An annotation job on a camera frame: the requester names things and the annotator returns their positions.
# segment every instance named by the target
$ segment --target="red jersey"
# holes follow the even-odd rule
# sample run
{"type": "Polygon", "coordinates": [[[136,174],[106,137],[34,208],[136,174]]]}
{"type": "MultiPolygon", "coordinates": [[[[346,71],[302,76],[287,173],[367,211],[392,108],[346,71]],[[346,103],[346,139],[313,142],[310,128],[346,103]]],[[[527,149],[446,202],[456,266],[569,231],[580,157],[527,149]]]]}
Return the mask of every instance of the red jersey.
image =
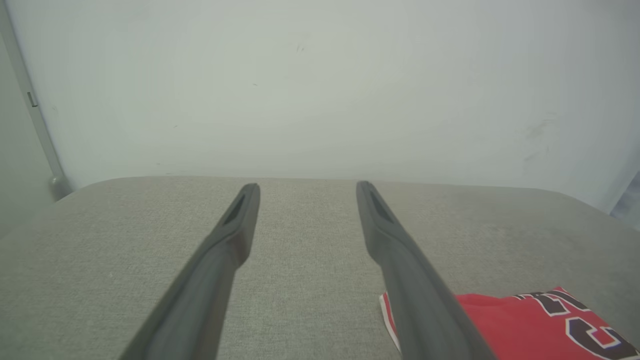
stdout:
{"type": "MultiPolygon", "coordinates": [[[[500,360],[640,359],[633,345],[562,288],[501,299],[456,298],[500,360]]],[[[380,303],[399,347],[387,293],[380,303]]]]}

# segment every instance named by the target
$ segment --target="gray fabric surface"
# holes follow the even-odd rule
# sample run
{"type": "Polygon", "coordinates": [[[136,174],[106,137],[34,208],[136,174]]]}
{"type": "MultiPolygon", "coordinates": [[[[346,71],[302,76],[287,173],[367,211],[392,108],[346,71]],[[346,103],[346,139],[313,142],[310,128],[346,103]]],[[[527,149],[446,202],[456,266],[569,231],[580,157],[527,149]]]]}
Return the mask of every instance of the gray fabric surface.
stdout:
{"type": "MultiPolygon", "coordinates": [[[[93,184],[0,240],[0,358],[118,357],[251,179],[93,184]]],[[[259,179],[219,359],[399,359],[354,181],[259,179]]],[[[640,344],[640,233],[541,190],[374,183],[455,293],[564,286],[640,344]]]]}

